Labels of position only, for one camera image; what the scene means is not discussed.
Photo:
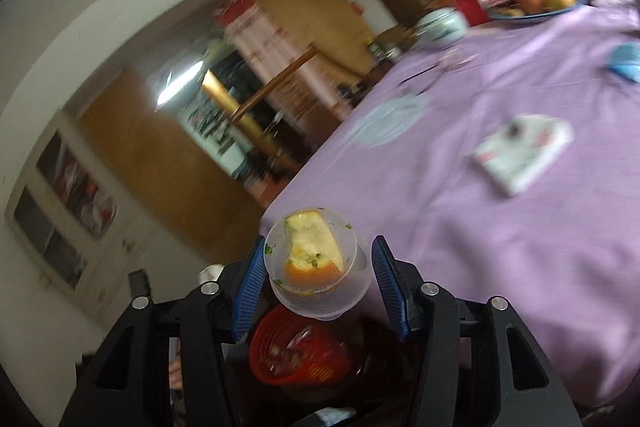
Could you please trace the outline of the clear plastic cup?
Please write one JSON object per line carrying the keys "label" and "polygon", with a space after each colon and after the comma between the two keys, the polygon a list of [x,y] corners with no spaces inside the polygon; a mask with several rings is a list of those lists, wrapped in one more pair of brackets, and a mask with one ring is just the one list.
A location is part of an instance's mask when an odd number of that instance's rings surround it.
{"label": "clear plastic cup", "polygon": [[372,281],[363,240],[350,222],[326,208],[295,210],[272,225],[264,260],[280,303],[319,321],[351,310]]}

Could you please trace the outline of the bitten bread piece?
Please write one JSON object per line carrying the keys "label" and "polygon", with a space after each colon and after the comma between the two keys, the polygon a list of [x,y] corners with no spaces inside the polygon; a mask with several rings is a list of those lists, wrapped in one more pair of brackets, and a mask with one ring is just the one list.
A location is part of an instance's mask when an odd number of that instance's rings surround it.
{"label": "bitten bread piece", "polygon": [[292,213],[284,224],[291,239],[285,274],[292,285],[320,289],[341,280],[345,272],[343,254],[318,210]]}

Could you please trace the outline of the blue face mask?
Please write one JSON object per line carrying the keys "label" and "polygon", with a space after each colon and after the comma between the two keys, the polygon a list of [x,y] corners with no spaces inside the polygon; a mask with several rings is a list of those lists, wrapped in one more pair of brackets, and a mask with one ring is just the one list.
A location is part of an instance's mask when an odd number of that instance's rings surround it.
{"label": "blue face mask", "polygon": [[608,57],[606,68],[624,79],[640,82],[640,48],[638,43],[625,42],[616,46]]}

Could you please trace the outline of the red trash bin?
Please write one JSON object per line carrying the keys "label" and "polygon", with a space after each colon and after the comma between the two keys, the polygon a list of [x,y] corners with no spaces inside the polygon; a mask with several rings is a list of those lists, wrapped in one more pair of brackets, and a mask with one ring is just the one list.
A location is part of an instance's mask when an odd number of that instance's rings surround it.
{"label": "red trash bin", "polygon": [[248,351],[253,375],[270,386],[329,386],[355,368],[352,352],[323,322],[284,306],[257,323]]}

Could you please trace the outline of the white glass cabinet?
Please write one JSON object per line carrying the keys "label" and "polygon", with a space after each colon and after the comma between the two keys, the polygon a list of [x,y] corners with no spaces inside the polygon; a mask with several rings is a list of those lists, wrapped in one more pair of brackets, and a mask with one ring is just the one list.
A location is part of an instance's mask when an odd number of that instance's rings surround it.
{"label": "white glass cabinet", "polygon": [[6,219],[41,278],[107,327],[130,303],[128,274],[157,232],[62,112],[27,157]]}

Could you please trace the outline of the purple tablecloth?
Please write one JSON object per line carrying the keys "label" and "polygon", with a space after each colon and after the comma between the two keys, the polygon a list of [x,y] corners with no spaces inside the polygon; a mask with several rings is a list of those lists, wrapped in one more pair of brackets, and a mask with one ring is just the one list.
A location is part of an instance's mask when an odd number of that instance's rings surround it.
{"label": "purple tablecloth", "polygon": [[[262,217],[336,211],[454,295],[511,301],[572,398],[600,407],[639,370],[639,88],[606,68],[639,37],[634,0],[590,0],[538,25],[477,31],[477,53],[425,94],[401,80],[440,55],[406,54]],[[557,161],[509,197],[472,159],[520,114],[567,120]]]}

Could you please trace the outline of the white tissue packet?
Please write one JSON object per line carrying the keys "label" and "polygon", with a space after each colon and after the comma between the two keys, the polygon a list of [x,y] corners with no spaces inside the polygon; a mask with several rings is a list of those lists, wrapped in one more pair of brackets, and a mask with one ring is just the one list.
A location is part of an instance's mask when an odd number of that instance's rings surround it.
{"label": "white tissue packet", "polygon": [[574,141],[563,118],[520,114],[473,150],[475,164],[509,197],[529,189]]}

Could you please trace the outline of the eyeglasses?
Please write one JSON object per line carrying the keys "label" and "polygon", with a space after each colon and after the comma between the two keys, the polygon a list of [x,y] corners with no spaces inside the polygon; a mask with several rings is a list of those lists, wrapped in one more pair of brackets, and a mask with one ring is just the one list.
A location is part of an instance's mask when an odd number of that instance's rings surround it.
{"label": "eyeglasses", "polygon": [[[450,72],[455,72],[458,69],[469,66],[478,57],[477,53],[463,52],[456,49],[451,49],[444,52],[436,62],[426,69],[420,70],[416,74],[409,76],[408,78],[401,80],[398,84],[400,92],[402,94],[412,94],[419,96],[430,91],[439,80]],[[422,88],[413,87],[413,80],[426,75],[428,72],[434,72],[434,77]]]}

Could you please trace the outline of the white ceramic jar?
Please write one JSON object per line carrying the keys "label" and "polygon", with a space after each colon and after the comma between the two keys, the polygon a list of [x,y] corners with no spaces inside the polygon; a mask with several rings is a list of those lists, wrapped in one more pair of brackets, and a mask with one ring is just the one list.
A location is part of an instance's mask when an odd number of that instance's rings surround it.
{"label": "white ceramic jar", "polygon": [[429,49],[443,49],[464,38],[469,25],[454,8],[441,8],[424,15],[416,23],[416,43]]}

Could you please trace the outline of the blue fruit plate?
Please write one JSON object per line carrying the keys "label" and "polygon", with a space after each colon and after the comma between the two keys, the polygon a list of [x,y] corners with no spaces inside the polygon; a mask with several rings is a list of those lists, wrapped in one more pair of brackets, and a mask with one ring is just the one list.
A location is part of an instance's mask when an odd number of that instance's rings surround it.
{"label": "blue fruit plate", "polygon": [[487,15],[491,20],[513,23],[537,23],[577,9],[586,0],[490,0]]}

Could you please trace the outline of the red apple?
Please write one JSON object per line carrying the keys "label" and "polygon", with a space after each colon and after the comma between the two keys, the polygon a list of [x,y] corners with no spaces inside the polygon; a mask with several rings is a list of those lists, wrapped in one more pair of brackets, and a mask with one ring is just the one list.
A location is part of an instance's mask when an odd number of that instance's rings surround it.
{"label": "red apple", "polygon": [[515,0],[526,15],[537,15],[546,10],[546,0]]}

